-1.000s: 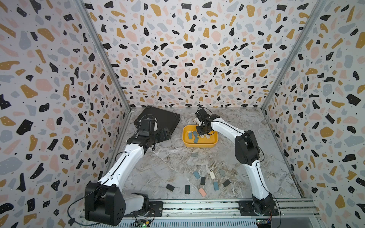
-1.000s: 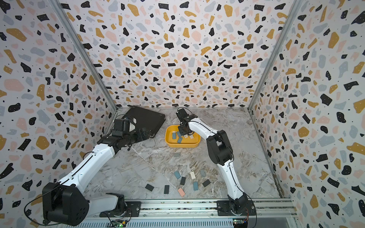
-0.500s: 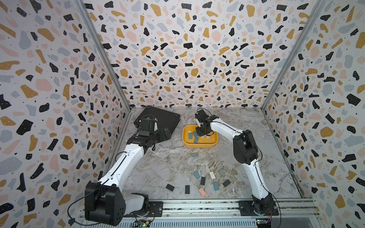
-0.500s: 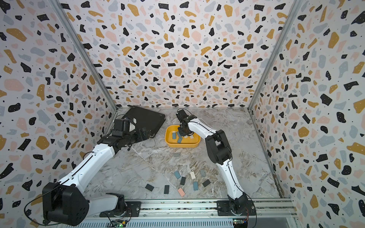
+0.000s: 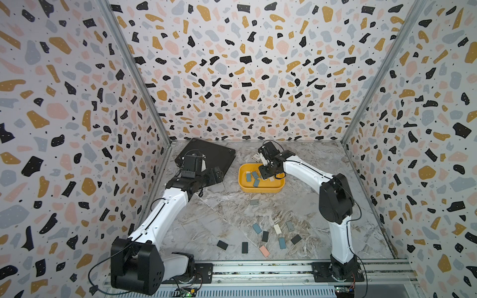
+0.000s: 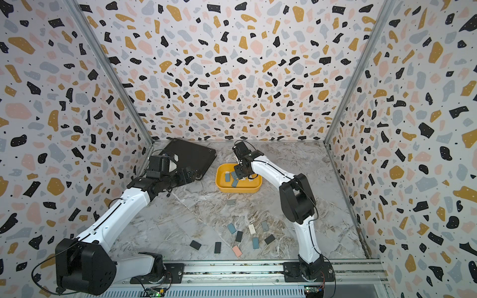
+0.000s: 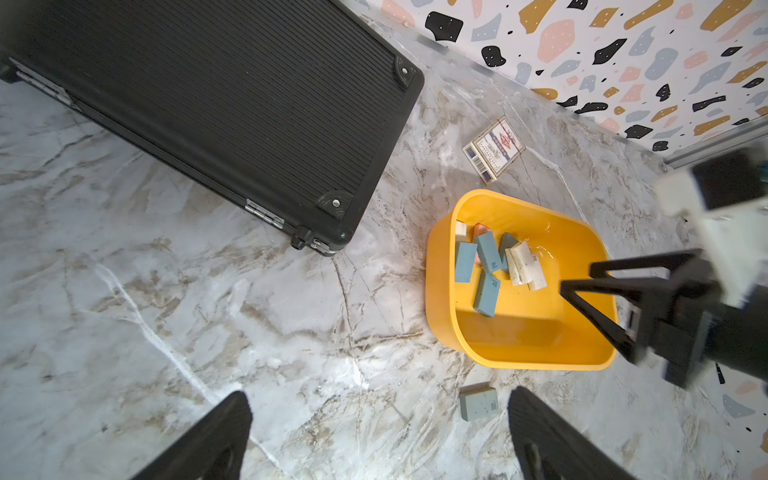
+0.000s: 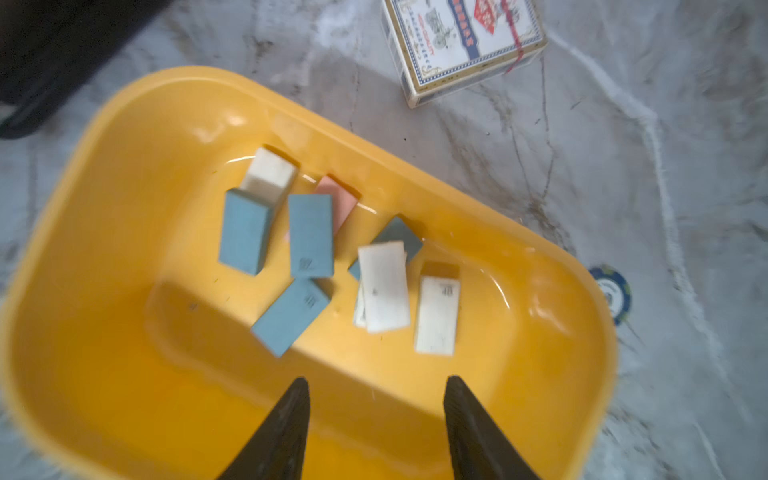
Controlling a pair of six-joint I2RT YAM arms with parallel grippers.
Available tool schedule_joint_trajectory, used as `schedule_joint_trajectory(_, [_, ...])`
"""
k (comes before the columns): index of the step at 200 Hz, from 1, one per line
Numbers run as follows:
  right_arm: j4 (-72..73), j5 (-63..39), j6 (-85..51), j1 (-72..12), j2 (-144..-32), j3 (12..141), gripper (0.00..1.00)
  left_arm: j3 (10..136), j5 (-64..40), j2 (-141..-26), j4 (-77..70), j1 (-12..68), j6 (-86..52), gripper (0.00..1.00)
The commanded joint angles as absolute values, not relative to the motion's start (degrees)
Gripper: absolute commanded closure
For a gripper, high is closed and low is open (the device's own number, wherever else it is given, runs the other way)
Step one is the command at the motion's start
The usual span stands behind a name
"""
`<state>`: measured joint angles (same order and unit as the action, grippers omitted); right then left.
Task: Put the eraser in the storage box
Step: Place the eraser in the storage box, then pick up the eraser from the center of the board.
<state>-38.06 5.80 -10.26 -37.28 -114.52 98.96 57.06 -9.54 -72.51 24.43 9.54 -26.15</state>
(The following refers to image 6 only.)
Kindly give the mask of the teal eraser low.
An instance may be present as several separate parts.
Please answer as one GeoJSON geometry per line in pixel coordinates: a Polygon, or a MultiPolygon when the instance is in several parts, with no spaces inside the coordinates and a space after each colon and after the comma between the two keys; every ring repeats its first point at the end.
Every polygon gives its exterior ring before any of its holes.
{"type": "Polygon", "coordinates": [[[231,234],[234,234],[234,233],[237,232],[236,228],[235,228],[234,225],[231,224],[231,223],[227,226],[227,228],[228,228],[228,230],[229,230],[229,232],[230,232],[231,234]]]}

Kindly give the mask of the white eraser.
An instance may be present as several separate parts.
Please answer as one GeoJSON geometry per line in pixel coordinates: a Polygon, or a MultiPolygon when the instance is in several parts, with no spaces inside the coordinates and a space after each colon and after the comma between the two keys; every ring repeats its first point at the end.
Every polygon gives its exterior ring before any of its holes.
{"type": "Polygon", "coordinates": [[[254,227],[253,224],[250,224],[250,225],[248,226],[248,229],[249,229],[251,235],[256,234],[256,229],[255,229],[255,227],[254,227]]]}

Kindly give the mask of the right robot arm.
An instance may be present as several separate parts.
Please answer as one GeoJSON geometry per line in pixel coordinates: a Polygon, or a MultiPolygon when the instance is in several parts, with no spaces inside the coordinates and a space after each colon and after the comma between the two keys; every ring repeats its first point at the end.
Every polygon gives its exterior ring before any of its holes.
{"type": "Polygon", "coordinates": [[[238,161],[234,166],[238,179],[258,175],[277,188],[282,212],[294,223],[299,245],[300,273],[308,281],[316,280],[324,267],[325,259],[318,246],[314,229],[318,210],[307,177],[280,168],[263,152],[250,150],[245,141],[236,142],[232,150],[238,161]]]}

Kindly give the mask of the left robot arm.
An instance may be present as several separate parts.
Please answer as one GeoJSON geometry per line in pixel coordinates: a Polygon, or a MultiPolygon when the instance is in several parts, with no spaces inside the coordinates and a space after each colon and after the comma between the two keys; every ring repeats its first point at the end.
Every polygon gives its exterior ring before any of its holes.
{"type": "Polygon", "coordinates": [[[109,252],[130,221],[160,193],[191,183],[196,173],[182,165],[182,155],[163,151],[151,156],[145,175],[135,178],[115,205],[74,239],[62,240],[55,249],[60,289],[101,295],[119,281],[160,283],[166,277],[162,256],[141,252],[137,257],[114,261],[109,252]]]}

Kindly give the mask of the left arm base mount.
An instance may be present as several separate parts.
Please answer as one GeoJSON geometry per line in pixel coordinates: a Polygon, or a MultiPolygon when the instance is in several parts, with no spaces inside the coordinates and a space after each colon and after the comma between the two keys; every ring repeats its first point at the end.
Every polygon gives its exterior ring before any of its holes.
{"type": "Polygon", "coordinates": [[[153,265],[150,273],[131,278],[129,282],[130,284],[143,284],[148,287],[180,284],[184,271],[184,263],[160,263],[159,265],[153,265]]]}

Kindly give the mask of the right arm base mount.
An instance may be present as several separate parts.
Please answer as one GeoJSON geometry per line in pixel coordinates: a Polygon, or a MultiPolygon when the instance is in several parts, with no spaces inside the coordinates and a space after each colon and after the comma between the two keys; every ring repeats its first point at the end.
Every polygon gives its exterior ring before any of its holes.
{"type": "Polygon", "coordinates": [[[309,277],[303,273],[299,262],[285,262],[283,263],[283,275],[286,283],[322,283],[334,282],[335,273],[330,262],[325,261],[317,273],[309,277]]]}

